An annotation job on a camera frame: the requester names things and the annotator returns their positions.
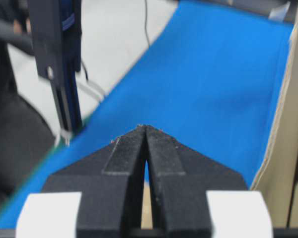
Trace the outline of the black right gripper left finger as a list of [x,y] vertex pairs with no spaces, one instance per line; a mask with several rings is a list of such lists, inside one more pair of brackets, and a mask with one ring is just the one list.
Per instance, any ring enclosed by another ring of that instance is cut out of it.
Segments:
[[51,174],[27,196],[18,238],[120,238],[141,222],[146,127]]

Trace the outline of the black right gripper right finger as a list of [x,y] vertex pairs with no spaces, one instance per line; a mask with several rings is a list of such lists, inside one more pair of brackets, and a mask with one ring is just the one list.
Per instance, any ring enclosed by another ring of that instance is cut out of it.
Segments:
[[181,144],[152,126],[146,127],[154,221],[168,238],[209,238],[212,222],[206,191],[247,191],[242,175]]

